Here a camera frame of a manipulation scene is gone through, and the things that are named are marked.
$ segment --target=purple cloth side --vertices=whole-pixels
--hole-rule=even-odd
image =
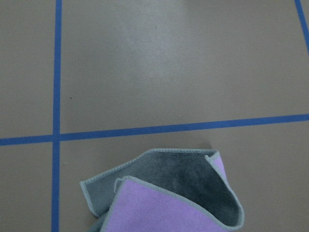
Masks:
[[[101,232],[226,232],[213,218],[135,180],[120,186]]]
[[[223,162],[222,162],[222,159],[221,159],[221,156],[218,156],[216,157],[214,160],[213,160],[213,164],[216,165],[219,169],[219,171],[221,172],[221,174],[224,176],[224,178],[226,179],[226,173],[225,173],[225,170],[224,170],[224,166],[223,166]]]

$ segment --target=folded towel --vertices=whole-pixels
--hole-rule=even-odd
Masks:
[[[152,149],[81,182],[90,232],[223,232],[244,212],[216,150]]]

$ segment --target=microfiber cloth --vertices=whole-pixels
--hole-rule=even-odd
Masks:
[[[205,149],[152,149],[81,182],[89,232],[225,232],[244,211],[220,154]]]

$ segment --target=blue tape line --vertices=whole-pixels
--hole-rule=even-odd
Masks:
[[[52,135],[5,138],[5,139],[0,139],[0,146],[18,145],[18,144],[47,143],[47,142],[51,142],[52,140],[53,140]]]
[[[302,28],[303,33],[304,33],[305,42],[306,42],[306,45],[307,45],[307,51],[308,51],[308,54],[309,54],[309,32],[308,32],[308,26],[307,26],[306,18],[304,16],[304,12],[303,12],[303,8],[301,6],[300,0],[295,0],[295,5],[296,5],[299,21],[300,21],[300,24],[301,24],[301,28]]]
[[[300,121],[309,121],[309,114],[189,123],[189,124],[178,124],[178,125],[167,125],[167,126],[118,129],[118,130],[103,130],[103,131],[100,130],[91,132],[65,133],[60,135],[60,140],[69,141],[69,140],[80,140],[80,139],[108,138],[108,137],[141,135],[141,134],[155,134],[155,133],[167,133],[167,132],[178,132],[178,131],[189,131],[189,130],[196,131],[206,129],[243,127],[243,126],[254,126],[264,124],[275,124],[275,123],[300,122]]]
[[[56,0],[51,219],[52,232],[59,232],[61,16],[62,0]]]

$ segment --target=gray floor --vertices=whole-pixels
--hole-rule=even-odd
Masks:
[[[309,3],[302,1],[309,21]],[[0,138],[52,133],[55,3],[0,3]],[[61,133],[307,114],[294,1],[64,0]],[[241,231],[309,228],[309,122],[61,142],[60,231],[79,181],[156,147],[220,151]],[[50,231],[51,143],[0,147],[0,231]]]

